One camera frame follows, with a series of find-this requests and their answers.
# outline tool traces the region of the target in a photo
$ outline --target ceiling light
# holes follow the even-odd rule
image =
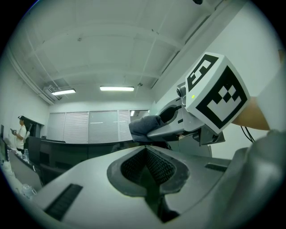
[[[53,95],[64,95],[64,94],[71,94],[71,93],[76,93],[76,90],[68,89],[68,90],[61,90],[61,91],[52,92]]]
[[[134,91],[134,87],[107,87],[100,86],[101,91]]]

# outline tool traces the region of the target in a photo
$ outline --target ceiling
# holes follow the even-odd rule
[[[221,0],[41,0],[10,42],[39,87],[151,88]]]

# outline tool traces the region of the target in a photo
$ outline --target fluorescent light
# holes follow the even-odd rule
[[[64,94],[71,94],[71,93],[76,93],[76,90],[69,89],[69,90],[61,90],[61,91],[52,92],[53,95],[64,95]]]
[[[107,87],[100,86],[101,91],[134,91],[134,87]]]

